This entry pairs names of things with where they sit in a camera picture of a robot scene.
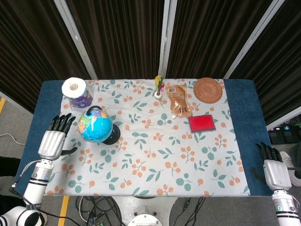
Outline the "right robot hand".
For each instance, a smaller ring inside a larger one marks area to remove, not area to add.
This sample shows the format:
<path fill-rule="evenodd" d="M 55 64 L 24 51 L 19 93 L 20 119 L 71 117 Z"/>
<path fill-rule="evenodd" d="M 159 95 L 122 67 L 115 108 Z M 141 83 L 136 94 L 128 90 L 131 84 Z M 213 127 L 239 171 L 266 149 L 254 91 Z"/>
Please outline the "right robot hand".
<path fill-rule="evenodd" d="M 289 172 L 286 164 L 283 162 L 280 152 L 276 148 L 261 144 L 255 144 L 263 159 L 264 177 L 262 177 L 256 167 L 252 167 L 254 177 L 265 183 L 270 190 L 285 190 L 288 191 L 292 187 Z"/>

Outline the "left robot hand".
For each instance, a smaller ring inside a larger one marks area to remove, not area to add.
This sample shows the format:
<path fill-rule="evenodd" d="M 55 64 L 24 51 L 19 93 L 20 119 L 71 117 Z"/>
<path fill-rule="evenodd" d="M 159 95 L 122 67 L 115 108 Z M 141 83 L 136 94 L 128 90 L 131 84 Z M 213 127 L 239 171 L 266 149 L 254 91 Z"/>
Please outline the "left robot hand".
<path fill-rule="evenodd" d="M 68 113 L 67 115 L 57 115 L 52 119 L 38 150 L 42 159 L 54 161 L 61 155 L 70 155 L 77 151 L 77 147 L 63 150 L 65 139 L 75 118 L 75 116 L 71 117 L 71 113 Z"/>

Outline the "blue world globe black stand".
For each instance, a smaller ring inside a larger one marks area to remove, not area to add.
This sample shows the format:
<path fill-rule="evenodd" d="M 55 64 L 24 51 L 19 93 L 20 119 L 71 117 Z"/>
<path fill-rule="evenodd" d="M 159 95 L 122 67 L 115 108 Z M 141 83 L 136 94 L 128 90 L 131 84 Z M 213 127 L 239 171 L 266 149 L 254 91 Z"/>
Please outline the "blue world globe black stand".
<path fill-rule="evenodd" d="M 96 105 L 80 116 L 78 131 L 86 141 L 106 145 L 116 143 L 121 135 L 119 127 L 113 123 L 106 110 Z"/>

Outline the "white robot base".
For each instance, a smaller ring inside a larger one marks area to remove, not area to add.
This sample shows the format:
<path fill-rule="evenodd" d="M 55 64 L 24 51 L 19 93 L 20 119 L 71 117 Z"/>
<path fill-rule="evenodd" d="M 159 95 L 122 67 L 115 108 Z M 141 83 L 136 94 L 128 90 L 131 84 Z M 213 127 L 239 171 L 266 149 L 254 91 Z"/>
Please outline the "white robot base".
<path fill-rule="evenodd" d="M 141 206 L 134 210 L 127 226 L 163 226 L 159 212 L 151 206 Z"/>

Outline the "white shoe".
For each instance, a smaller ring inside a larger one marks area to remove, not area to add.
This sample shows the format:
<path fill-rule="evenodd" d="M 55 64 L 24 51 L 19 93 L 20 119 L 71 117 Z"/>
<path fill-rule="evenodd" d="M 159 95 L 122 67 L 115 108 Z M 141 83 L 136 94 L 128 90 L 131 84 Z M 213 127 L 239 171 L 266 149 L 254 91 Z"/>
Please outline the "white shoe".
<path fill-rule="evenodd" d="M 287 168 L 294 168 L 293 160 L 288 153 L 281 151 L 280 155 Z M 301 187 L 301 171 L 289 170 L 288 173 L 291 183 L 296 187 Z"/>

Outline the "white patterned cup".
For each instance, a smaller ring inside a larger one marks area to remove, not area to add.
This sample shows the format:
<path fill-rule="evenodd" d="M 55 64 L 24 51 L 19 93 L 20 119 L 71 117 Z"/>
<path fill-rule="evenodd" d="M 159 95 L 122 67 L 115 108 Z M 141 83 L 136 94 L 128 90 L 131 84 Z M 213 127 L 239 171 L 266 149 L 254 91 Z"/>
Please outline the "white patterned cup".
<path fill-rule="evenodd" d="M 62 94 L 77 108 L 91 105 L 93 92 L 83 79 L 70 77 L 62 85 Z"/>

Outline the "blue table cover cloth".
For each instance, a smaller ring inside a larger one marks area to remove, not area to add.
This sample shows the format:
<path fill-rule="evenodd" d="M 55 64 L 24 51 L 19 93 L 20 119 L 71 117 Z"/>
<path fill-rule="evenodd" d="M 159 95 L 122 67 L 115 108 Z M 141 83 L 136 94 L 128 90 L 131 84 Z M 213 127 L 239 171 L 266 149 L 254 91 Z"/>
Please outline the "blue table cover cloth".
<path fill-rule="evenodd" d="M 63 98 L 62 84 L 63 80 L 42 83 L 18 174 L 22 173 L 26 164 L 39 158 L 38 148 L 42 137 L 51 120 L 59 113 L 59 106 Z M 257 180 L 252 172 L 252 168 L 255 167 L 260 176 L 263 175 L 262 155 L 256 144 L 264 142 L 270 145 L 254 82 L 252 80 L 227 79 L 225 89 L 250 194 L 252 196 L 271 196 L 270 188 Z"/>

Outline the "red ink pad grey case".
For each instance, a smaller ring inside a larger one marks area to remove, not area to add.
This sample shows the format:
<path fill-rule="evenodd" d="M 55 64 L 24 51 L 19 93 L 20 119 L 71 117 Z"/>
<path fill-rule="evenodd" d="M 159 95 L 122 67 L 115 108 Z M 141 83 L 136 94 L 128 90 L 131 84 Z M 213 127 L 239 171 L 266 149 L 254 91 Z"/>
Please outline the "red ink pad grey case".
<path fill-rule="evenodd" d="M 216 130 L 212 115 L 199 115 L 188 117 L 188 124 L 191 133 Z"/>

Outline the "white fruit leaf print tablecloth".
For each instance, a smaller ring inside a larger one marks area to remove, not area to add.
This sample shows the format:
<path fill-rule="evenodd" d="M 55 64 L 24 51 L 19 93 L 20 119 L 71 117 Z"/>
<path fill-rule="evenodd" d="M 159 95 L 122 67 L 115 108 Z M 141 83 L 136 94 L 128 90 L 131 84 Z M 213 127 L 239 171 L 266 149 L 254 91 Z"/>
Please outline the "white fruit leaf print tablecloth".
<path fill-rule="evenodd" d="M 47 195 L 248 196 L 250 194 L 227 93 L 213 104 L 199 101 L 195 79 L 185 85 L 193 115 L 213 117 L 215 130 L 192 133 L 186 118 L 174 118 L 170 100 L 154 97 L 152 80 L 87 80 L 93 104 L 105 109 L 121 132 L 112 144 L 90 143 L 75 121 L 54 162 Z"/>

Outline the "dark brown pleated curtain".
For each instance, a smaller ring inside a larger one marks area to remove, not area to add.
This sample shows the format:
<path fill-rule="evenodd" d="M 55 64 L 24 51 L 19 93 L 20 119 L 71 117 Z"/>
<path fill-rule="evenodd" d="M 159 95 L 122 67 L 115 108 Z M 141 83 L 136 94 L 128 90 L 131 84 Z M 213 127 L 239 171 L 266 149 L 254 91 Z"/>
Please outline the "dark brown pleated curtain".
<path fill-rule="evenodd" d="M 34 112 L 42 83 L 90 79 L 53 0 L 0 0 L 0 92 Z"/>
<path fill-rule="evenodd" d="M 158 74 L 164 0 L 66 0 L 98 79 Z"/>
<path fill-rule="evenodd" d="M 272 0 L 178 0 L 168 79 L 221 79 Z"/>
<path fill-rule="evenodd" d="M 254 81 L 266 124 L 301 106 L 301 0 L 285 0 L 230 77 Z"/>

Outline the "round woven rattan coaster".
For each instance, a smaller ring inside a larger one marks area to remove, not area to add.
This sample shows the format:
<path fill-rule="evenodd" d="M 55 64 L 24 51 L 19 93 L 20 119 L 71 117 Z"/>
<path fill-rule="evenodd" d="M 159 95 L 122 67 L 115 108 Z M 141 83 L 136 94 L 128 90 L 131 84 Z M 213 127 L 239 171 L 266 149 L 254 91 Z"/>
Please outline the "round woven rattan coaster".
<path fill-rule="evenodd" d="M 193 86 L 195 97 L 206 104 L 218 102 L 222 97 L 222 86 L 212 78 L 201 78 Z"/>

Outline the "brown spout pouch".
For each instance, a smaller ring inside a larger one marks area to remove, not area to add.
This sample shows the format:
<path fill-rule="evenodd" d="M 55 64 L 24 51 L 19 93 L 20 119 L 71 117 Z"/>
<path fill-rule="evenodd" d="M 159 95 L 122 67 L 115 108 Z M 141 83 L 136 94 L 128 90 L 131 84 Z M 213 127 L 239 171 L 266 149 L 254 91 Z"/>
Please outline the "brown spout pouch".
<path fill-rule="evenodd" d="M 185 85 L 172 85 L 166 88 L 167 97 L 170 100 L 170 110 L 173 115 L 179 118 L 191 117 L 192 108 L 187 98 Z"/>

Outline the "colourful feather shuttlecock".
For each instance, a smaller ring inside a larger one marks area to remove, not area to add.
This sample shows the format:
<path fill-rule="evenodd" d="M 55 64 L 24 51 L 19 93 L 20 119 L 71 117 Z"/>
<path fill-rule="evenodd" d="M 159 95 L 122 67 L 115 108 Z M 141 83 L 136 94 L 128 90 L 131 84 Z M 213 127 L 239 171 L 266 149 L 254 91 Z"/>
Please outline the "colourful feather shuttlecock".
<path fill-rule="evenodd" d="M 154 94 L 154 97 L 159 100 L 162 98 L 162 94 L 163 94 L 163 91 L 164 91 L 164 87 L 165 87 L 165 84 L 163 82 L 163 78 L 158 75 L 155 77 L 155 94 Z"/>

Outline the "white frame rail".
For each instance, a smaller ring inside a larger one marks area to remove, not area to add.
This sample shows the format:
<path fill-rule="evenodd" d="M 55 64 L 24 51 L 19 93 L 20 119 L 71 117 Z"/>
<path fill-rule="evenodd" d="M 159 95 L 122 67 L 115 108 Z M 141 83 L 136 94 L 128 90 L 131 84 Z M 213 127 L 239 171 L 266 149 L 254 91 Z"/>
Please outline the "white frame rail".
<path fill-rule="evenodd" d="M 301 114 L 301 106 L 297 107 L 296 109 L 290 111 L 289 113 L 285 114 L 284 116 L 278 118 L 277 120 L 271 122 L 266 126 L 267 131 L 279 126 L 280 124 L 298 116 Z"/>

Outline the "white frame post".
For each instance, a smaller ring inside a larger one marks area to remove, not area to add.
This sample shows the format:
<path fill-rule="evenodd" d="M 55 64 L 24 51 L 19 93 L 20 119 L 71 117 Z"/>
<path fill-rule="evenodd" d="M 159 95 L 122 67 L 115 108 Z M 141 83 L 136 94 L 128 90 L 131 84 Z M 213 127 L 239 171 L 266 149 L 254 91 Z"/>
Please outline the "white frame post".
<path fill-rule="evenodd" d="M 166 77 L 178 0 L 164 0 L 158 75 Z"/>
<path fill-rule="evenodd" d="M 262 32 L 265 30 L 267 25 L 271 22 L 273 17 L 276 15 L 276 13 L 279 11 L 279 9 L 282 7 L 282 5 L 285 3 L 286 0 L 272 0 L 262 17 L 260 18 L 259 22 L 251 32 L 250 36 L 244 43 L 243 47 L 237 54 L 236 58 L 232 62 L 231 66 L 225 73 L 223 79 L 229 79 L 230 76 L 233 74 L 235 69 L 238 67 L 240 62 L 244 59 L 250 48 L 253 46 L 253 44 L 257 41 L 259 36 L 262 34 Z"/>
<path fill-rule="evenodd" d="M 88 56 L 87 50 L 85 48 L 85 45 L 83 43 L 83 40 L 81 38 L 81 35 L 79 33 L 79 30 L 76 26 L 76 23 L 73 19 L 73 16 L 71 14 L 71 11 L 67 5 L 66 0 L 53 0 L 70 36 L 75 44 L 75 47 L 80 55 L 80 58 L 82 59 L 84 66 L 90 76 L 91 79 L 96 80 L 97 75 L 95 73 L 94 67 L 91 63 L 91 60 Z"/>

